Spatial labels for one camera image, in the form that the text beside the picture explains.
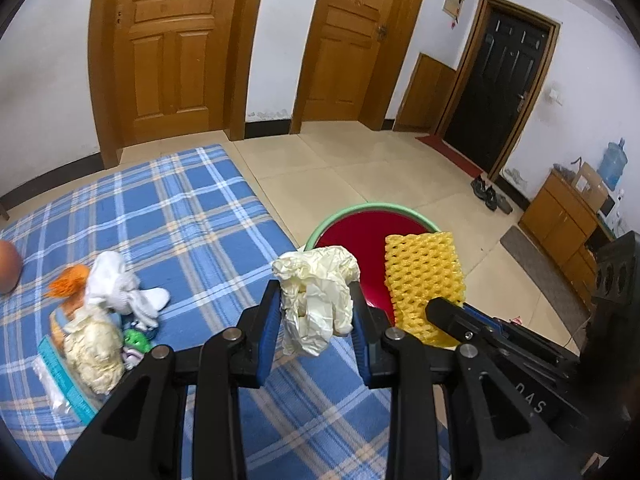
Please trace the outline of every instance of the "red doormat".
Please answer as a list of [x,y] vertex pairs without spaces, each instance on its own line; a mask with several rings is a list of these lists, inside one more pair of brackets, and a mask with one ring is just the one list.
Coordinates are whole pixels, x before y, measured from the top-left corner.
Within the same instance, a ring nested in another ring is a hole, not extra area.
[[440,137],[427,135],[424,137],[417,137],[417,139],[420,140],[420,142],[424,142],[427,146],[431,146],[439,154],[446,156],[471,178],[475,178],[482,174],[482,170],[480,168],[469,161],[465,156],[460,155],[456,150],[450,148],[449,145]]

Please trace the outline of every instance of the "green toy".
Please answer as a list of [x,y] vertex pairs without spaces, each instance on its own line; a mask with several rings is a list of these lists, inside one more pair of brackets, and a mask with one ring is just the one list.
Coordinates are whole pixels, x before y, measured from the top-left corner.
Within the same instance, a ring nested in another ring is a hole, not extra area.
[[149,339],[147,339],[142,332],[138,332],[138,330],[134,330],[132,328],[127,328],[124,331],[124,344],[135,348],[138,352],[143,354],[146,354],[151,350],[151,343],[149,342]]

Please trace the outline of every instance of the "black door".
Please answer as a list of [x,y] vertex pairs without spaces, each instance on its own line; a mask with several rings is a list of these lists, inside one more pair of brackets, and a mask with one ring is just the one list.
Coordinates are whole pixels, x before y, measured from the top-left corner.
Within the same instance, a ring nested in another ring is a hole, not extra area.
[[445,134],[485,171],[500,156],[538,72],[548,33],[492,12],[471,76]]

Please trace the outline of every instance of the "plaid fabric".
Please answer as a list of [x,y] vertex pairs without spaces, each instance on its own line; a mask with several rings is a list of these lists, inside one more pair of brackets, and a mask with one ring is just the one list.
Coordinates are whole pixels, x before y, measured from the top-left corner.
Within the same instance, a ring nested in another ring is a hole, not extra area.
[[[31,369],[59,303],[43,293],[65,267],[90,266],[105,250],[122,253],[142,288],[169,290],[154,342],[179,350],[235,325],[262,297],[273,259],[293,249],[219,145],[103,177],[18,220],[0,238],[24,258],[18,287],[0,297],[0,414],[49,476],[83,429],[51,412]],[[185,479],[193,403],[194,390],[184,426]],[[283,471],[296,480],[382,478],[389,406],[389,391],[362,384],[350,338],[334,338],[316,359],[284,356],[278,345],[266,385],[241,391],[250,478],[279,478]],[[440,451],[446,478],[446,444]]]

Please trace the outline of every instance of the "orange toy hair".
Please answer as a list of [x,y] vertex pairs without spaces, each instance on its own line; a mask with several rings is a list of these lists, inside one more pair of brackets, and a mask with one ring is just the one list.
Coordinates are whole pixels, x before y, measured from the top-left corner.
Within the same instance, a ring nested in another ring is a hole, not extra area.
[[89,277],[89,267],[74,265],[67,267],[57,279],[49,283],[46,296],[50,298],[68,298],[80,290],[84,290],[86,279]]

